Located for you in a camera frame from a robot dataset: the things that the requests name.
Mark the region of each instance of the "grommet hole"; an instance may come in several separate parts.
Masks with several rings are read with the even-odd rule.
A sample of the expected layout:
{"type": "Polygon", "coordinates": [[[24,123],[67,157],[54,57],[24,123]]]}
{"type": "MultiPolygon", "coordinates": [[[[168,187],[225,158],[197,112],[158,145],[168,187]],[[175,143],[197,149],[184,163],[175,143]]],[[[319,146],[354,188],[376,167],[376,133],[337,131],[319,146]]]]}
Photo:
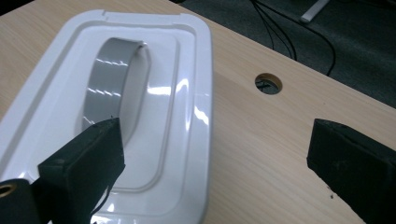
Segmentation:
{"type": "Polygon", "coordinates": [[[255,84],[257,89],[265,94],[275,95],[282,91],[282,81],[269,73],[259,74],[255,84]]]}

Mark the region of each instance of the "gray carpet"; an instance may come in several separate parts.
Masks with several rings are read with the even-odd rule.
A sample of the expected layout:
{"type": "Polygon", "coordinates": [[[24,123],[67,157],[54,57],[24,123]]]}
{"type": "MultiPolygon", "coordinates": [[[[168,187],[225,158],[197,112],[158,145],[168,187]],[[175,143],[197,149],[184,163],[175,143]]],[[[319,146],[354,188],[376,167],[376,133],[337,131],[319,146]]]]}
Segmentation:
{"type": "Polygon", "coordinates": [[[385,0],[332,0],[305,28],[294,21],[316,0],[261,2],[284,14],[261,6],[268,31],[249,0],[186,0],[181,5],[396,108],[396,7],[385,0]],[[320,35],[332,44],[335,61],[320,35]]]}

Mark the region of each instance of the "wood grain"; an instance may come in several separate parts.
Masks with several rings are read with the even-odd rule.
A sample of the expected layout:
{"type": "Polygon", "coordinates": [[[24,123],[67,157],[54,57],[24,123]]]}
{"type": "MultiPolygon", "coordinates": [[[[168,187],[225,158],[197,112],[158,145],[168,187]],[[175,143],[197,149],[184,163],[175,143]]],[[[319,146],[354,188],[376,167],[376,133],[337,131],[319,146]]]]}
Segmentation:
{"type": "MultiPolygon", "coordinates": [[[[61,27],[86,10],[191,13],[169,1],[35,0],[0,18],[0,118],[61,27]]],[[[205,223],[362,223],[306,166],[315,118],[396,148],[396,110],[212,21],[214,132],[205,223]],[[258,74],[279,77],[277,95],[258,74]]]]}

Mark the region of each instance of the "wooden table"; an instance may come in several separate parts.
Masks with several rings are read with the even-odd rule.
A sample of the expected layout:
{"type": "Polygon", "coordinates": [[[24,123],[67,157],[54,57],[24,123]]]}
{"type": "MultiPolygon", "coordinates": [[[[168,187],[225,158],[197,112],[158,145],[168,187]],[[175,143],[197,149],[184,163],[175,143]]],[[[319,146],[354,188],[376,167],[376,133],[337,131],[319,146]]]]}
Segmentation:
{"type": "MultiPolygon", "coordinates": [[[[192,13],[166,0],[35,0],[2,16],[0,118],[64,23],[98,8],[192,13]]],[[[362,223],[307,168],[313,121],[341,122],[396,148],[396,110],[205,21],[213,36],[215,81],[205,223],[362,223]],[[255,78],[262,73],[279,77],[283,90],[258,91],[255,78]]]]}

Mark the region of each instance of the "white plastic tray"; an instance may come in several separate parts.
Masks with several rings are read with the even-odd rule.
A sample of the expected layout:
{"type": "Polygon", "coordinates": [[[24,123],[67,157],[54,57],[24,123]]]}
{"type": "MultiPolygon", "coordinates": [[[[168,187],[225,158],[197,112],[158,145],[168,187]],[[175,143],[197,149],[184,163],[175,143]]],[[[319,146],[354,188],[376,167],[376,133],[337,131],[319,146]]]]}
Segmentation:
{"type": "Polygon", "coordinates": [[[111,37],[143,40],[151,66],[124,94],[120,115],[133,125],[126,168],[92,221],[199,223],[208,193],[212,49],[207,25],[188,14],[93,10],[71,19],[0,124],[1,180],[33,182],[36,166],[81,131],[92,65],[111,37]]]}

